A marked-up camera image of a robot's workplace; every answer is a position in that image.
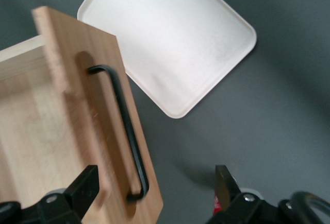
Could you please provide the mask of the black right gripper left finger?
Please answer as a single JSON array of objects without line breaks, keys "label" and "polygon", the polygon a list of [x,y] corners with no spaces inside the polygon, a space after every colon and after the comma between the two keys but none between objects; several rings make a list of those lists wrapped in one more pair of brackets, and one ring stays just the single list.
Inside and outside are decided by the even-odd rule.
[{"label": "black right gripper left finger", "polygon": [[98,167],[88,165],[62,193],[47,194],[30,207],[2,202],[1,223],[82,223],[99,190]]}]

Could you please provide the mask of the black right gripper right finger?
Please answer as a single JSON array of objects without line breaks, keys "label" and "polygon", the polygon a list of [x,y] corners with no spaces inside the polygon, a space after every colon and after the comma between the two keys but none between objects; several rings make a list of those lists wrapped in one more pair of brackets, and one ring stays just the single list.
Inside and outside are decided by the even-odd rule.
[{"label": "black right gripper right finger", "polygon": [[215,168],[215,195],[221,210],[208,223],[280,223],[277,208],[251,192],[243,192],[225,165]]}]

